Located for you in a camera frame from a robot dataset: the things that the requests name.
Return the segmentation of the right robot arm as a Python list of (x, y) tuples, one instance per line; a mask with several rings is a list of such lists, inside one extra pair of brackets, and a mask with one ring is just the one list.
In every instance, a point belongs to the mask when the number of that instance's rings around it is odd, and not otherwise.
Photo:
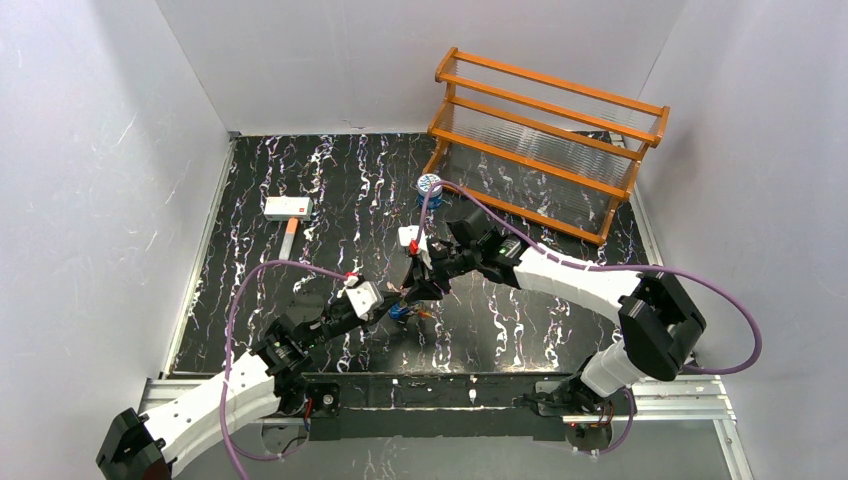
[(537, 243), (478, 210), (449, 225), (449, 241), (421, 226), (398, 230), (410, 258), (403, 282), (408, 303), (439, 301), (452, 279), (478, 272), (489, 281), (540, 292), (614, 322), (620, 339), (585, 360), (566, 385), (568, 400), (598, 402), (646, 378), (672, 381), (685, 369), (706, 322), (677, 276), (652, 265), (612, 269)]

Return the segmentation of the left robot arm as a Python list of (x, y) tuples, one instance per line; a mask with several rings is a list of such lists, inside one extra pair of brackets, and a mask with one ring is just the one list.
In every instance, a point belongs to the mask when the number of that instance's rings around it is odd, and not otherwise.
[(310, 404), (305, 373), (312, 349), (380, 319), (388, 297), (342, 293), (330, 302), (301, 298), (266, 329), (253, 349), (177, 398), (111, 422), (96, 456), (107, 479), (172, 479), (226, 433)]

